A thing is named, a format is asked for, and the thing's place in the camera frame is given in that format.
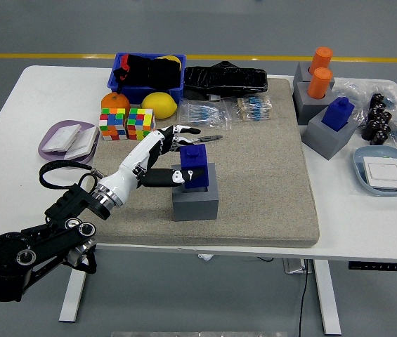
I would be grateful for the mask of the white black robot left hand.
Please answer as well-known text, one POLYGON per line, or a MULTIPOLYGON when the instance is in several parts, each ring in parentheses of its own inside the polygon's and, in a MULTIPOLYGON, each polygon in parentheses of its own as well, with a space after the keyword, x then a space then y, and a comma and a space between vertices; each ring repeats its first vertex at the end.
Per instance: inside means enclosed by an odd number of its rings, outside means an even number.
POLYGON ((182 137, 182 133, 197 135, 200 129, 173 125, 150 132, 125 157, 115 173, 98 182, 92 195, 102 204, 120 207, 126 203, 130 192, 140 186, 177 187, 200 177, 204 173, 202 169, 173 170, 153 167, 159 156, 177 152, 180 147, 193 144, 193 141, 182 137))

